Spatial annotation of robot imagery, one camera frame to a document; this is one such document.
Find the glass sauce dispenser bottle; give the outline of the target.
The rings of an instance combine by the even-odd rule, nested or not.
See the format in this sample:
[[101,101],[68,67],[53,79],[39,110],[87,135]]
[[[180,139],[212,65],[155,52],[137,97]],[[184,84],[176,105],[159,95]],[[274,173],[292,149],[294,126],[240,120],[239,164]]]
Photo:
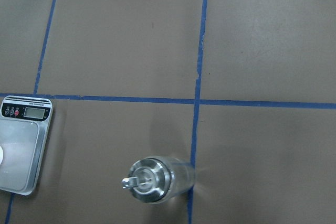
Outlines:
[[121,182],[132,196],[143,203],[160,204],[189,191],[195,184],[190,162],[166,156],[149,156],[136,161]]

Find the grey digital kitchen scale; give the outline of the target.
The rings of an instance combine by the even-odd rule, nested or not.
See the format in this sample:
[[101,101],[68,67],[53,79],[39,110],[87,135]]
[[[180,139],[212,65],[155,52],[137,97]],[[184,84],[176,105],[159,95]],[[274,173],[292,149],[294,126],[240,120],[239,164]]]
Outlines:
[[1,190],[27,196],[36,188],[52,118],[48,99],[9,95],[1,104]]

